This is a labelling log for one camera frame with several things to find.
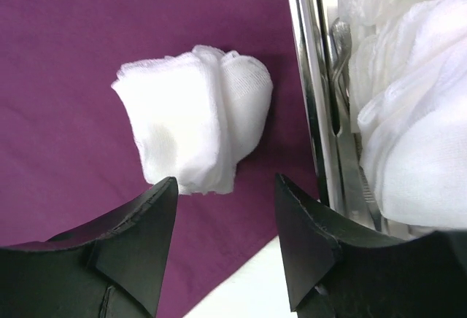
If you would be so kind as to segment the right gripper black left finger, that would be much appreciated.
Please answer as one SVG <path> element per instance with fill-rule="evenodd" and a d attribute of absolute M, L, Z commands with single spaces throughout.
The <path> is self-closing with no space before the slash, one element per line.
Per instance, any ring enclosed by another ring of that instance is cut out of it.
<path fill-rule="evenodd" d="M 1 315 L 154 317 L 177 199 L 168 177 L 84 225 L 3 247 Z"/>

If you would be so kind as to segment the purple cloth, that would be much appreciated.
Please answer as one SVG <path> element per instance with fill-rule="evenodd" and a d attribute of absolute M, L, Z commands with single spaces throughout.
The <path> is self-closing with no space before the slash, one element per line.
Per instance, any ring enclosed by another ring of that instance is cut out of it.
<path fill-rule="evenodd" d="M 229 195 L 179 199 L 159 317 L 289 317 L 274 176 L 317 187 L 288 0 L 1 0 L 1 243 L 44 241 L 147 189 L 123 63 L 197 44 L 251 55 L 274 83 Z"/>

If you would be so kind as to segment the gauze pad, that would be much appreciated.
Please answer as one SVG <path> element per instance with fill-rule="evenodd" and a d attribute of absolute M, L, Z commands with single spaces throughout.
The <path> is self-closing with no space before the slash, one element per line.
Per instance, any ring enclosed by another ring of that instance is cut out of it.
<path fill-rule="evenodd" d="M 257 58 L 197 45 L 178 56 L 123 64 L 112 83 L 146 182 L 179 192 L 228 194 L 237 164 L 262 137 L 273 82 Z"/>
<path fill-rule="evenodd" d="M 414 4 L 350 59 L 360 165 L 382 215 L 466 226 L 466 0 Z"/>

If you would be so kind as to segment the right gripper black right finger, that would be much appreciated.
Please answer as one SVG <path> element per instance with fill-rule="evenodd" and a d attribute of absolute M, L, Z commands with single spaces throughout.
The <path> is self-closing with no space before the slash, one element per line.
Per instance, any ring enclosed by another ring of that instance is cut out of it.
<path fill-rule="evenodd" d="M 275 214 L 290 308 L 300 317 L 464 317 L 466 233 L 404 241 L 313 199 L 284 175 Z"/>

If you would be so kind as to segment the curved white handle tweezers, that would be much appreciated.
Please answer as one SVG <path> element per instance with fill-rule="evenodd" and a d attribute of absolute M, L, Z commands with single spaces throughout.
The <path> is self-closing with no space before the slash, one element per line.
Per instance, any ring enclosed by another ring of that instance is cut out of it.
<path fill-rule="evenodd" d="M 335 137 L 344 215 L 360 225 L 381 231 L 381 214 L 359 165 L 361 139 L 351 129 L 348 69 L 352 52 L 350 25 L 337 18 L 331 26 L 331 40 L 335 55 L 331 83 L 337 106 L 335 117 L 339 120 L 339 130 Z"/>

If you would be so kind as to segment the steel tray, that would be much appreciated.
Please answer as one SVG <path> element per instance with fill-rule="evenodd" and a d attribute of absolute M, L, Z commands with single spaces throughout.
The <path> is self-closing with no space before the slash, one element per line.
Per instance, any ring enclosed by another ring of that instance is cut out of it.
<path fill-rule="evenodd" d="M 289 3 L 307 121 L 312 140 L 314 164 L 318 178 L 319 199 L 325 206 L 345 217 L 335 137 L 335 133 L 339 130 L 339 120 L 335 117 L 337 106 L 331 83 L 333 60 L 335 58 L 334 46 L 331 40 L 331 26 L 337 18 L 342 20 L 339 17 L 338 0 L 289 0 Z M 412 6 L 372 26 L 358 26 L 342 20 L 350 25 L 352 36 L 350 59 L 366 37 L 375 34 L 388 20 L 405 14 Z M 351 129 L 354 134 L 360 136 L 361 158 L 363 151 L 362 138 L 360 132 L 353 127 L 351 111 L 350 103 Z M 420 236 L 432 230 L 466 229 L 466 226 L 464 228 L 433 228 L 407 225 L 389 220 L 382 215 L 380 210 L 379 212 L 382 227 L 380 232 L 403 239 Z"/>

